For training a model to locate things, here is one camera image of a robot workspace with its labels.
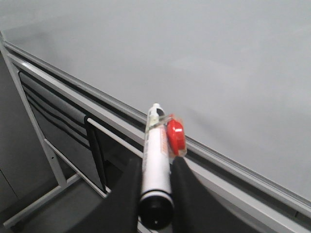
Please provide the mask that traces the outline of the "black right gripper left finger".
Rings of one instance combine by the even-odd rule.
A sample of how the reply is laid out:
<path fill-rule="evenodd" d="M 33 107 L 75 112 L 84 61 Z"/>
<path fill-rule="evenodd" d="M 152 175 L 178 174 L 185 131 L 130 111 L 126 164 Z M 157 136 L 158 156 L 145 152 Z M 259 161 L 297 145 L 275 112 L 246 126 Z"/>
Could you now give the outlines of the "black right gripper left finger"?
<path fill-rule="evenodd" d="M 21 233 L 136 233 L 141 160 L 132 159 L 106 198 L 79 182 L 22 223 Z"/>

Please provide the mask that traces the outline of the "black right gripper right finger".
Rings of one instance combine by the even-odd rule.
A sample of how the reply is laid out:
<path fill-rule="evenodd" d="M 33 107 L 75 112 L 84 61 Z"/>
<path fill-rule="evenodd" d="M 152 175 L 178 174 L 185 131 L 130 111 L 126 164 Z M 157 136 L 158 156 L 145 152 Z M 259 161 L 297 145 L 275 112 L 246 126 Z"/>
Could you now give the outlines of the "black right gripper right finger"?
<path fill-rule="evenodd" d="M 171 167 L 174 233 L 251 233 L 253 228 L 222 206 L 182 157 Z"/>

